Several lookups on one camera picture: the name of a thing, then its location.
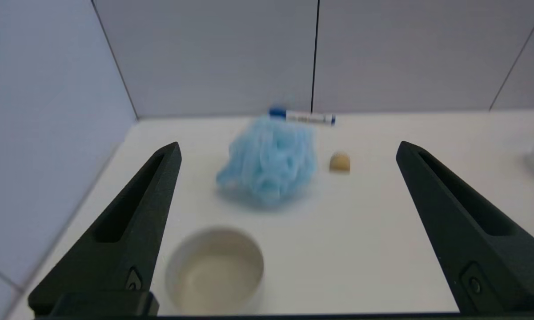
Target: bowl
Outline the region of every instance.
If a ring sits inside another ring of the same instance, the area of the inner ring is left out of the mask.
[[[249,235],[213,227],[180,243],[166,270],[166,288],[179,314],[249,314],[258,307],[263,269],[261,249]]]

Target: screw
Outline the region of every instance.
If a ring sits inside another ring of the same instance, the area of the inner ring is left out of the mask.
[[[482,292],[482,287],[480,286],[480,281],[478,281],[477,278],[470,278],[468,281],[468,284],[470,285],[470,289],[472,289],[472,292],[476,294],[480,294]]]

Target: marker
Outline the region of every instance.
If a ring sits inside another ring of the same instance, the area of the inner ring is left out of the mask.
[[[284,118],[287,121],[299,122],[314,122],[318,124],[334,125],[336,123],[336,115],[323,115],[321,113],[308,113],[288,111],[283,108],[271,108],[269,110],[271,117]]]

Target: bath sponge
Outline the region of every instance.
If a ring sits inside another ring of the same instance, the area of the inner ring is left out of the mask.
[[[258,118],[230,145],[217,183],[247,190],[263,204],[277,204],[310,181],[316,170],[312,140],[308,126]]]

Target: white table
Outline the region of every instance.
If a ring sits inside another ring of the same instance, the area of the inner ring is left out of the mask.
[[[242,228],[265,257],[260,313],[456,312],[449,287],[395,162],[399,142],[426,148],[534,236],[534,175],[523,155],[534,112],[338,115],[314,126],[319,168],[295,202],[261,209],[218,192],[216,172],[250,118],[145,120],[131,129],[31,281],[9,319],[33,313],[27,295],[159,147],[183,155],[151,286],[170,314],[165,266],[187,235],[211,225]],[[331,174],[335,151],[352,159]]]

